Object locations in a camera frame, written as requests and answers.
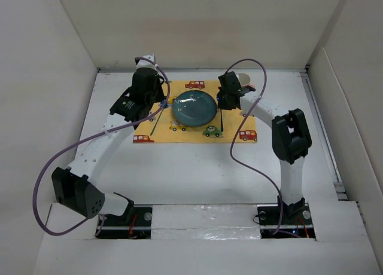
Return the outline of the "blue metal fork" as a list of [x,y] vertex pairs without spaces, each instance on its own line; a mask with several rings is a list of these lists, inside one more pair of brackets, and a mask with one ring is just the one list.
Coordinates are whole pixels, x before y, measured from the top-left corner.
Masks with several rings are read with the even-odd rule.
[[154,126],[153,126],[153,129],[152,129],[152,131],[151,131],[151,133],[150,133],[150,136],[153,135],[153,133],[154,133],[154,131],[155,131],[157,125],[158,125],[158,122],[159,122],[159,120],[160,120],[160,117],[162,116],[163,111],[164,111],[167,107],[168,107],[168,104],[167,104],[167,103],[164,103],[164,107],[162,108],[162,110],[161,110],[160,113],[159,113],[159,116],[158,116],[158,118],[157,118],[157,120],[156,120],[156,122],[155,122],[155,124],[154,124]]

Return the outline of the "yellow car-print cloth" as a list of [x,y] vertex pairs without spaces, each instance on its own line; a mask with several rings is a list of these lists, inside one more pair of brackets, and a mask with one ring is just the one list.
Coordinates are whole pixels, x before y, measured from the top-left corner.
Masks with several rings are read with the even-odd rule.
[[220,111],[215,118],[202,127],[188,127],[179,123],[172,114],[172,103],[181,93],[189,90],[201,90],[212,97],[216,97],[219,81],[191,80],[173,81],[171,83],[168,107],[163,111],[158,125],[150,136],[159,113],[150,120],[142,123],[135,130],[133,143],[231,143],[240,123],[245,115],[242,111],[234,109],[223,111],[224,132],[220,131]]

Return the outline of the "blue metal spoon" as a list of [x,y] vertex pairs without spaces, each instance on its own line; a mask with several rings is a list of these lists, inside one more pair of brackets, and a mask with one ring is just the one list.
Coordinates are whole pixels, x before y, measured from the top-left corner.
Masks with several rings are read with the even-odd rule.
[[217,109],[220,111],[220,131],[224,132],[224,125],[223,125],[223,110],[220,105],[220,98],[217,96]]

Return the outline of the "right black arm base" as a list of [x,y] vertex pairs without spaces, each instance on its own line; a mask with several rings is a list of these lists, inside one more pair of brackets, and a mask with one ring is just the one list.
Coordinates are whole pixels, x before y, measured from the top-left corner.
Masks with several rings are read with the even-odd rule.
[[291,217],[284,215],[278,232],[274,234],[278,227],[279,216],[279,207],[275,204],[257,206],[253,222],[260,227],[261,239],[316,238],[311,212],[307,204],[303,210]]

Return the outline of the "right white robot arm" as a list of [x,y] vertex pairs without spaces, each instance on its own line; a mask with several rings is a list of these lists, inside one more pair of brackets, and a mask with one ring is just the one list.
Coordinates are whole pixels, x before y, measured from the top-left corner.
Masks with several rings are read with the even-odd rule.
[[281,166],[282,205],[276,209],[278,219],[289,224],[305,205],[302,191],[303,164],[312,145],[305,114],[301,109],[288,110],[265,99],[251,86],[241,86],[234,72],[218,77],[218,107],[240,109],[270,127],[272,149]]

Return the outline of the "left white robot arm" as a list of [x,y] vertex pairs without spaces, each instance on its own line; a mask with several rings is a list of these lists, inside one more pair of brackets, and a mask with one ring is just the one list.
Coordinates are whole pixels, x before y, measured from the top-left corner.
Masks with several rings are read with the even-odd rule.
[[120,225],[133,219],[132,200],[117,192],[105,194],[96,186],[118,147],[141,122],[149,119],[153,105],[165,99],[164,78],[159,75],[155,55],[145,55],[135,62],[132,84],[110,108],[101,135],[90,140],[66,168],[56,168],[51,176],[58,203],[87,219],[110,215]]

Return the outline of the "pink and white cup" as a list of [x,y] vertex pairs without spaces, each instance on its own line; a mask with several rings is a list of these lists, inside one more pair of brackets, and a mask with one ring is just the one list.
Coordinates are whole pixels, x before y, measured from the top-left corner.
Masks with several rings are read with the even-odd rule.
[[250,78],[250,76],[248,74],[238,73],[238,74],[236,74],[236,77],[237,77],[241,87],[252,87],[252,88],[255,88],[251,84],[251,78]]

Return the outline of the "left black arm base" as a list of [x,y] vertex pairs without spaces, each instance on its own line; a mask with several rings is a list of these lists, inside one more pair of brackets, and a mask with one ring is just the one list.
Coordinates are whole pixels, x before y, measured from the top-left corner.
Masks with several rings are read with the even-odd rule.
[[115,216],[101,215],[96,226],[95,237],[97,239],[128,239],[146,240],[151,239],[151,223],[153,207],[150,205],[134,206],[133,212],[124,219]]

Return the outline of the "dark teal ceramic plate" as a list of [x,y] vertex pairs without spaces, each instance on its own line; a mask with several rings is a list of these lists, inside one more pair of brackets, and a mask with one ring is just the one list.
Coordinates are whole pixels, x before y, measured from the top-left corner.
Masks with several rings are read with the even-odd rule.
[[210,123],[217,114],[217,103],[208,93],[189,90],[177,96],[172,103],[172,114],[181,124],[202,127]]

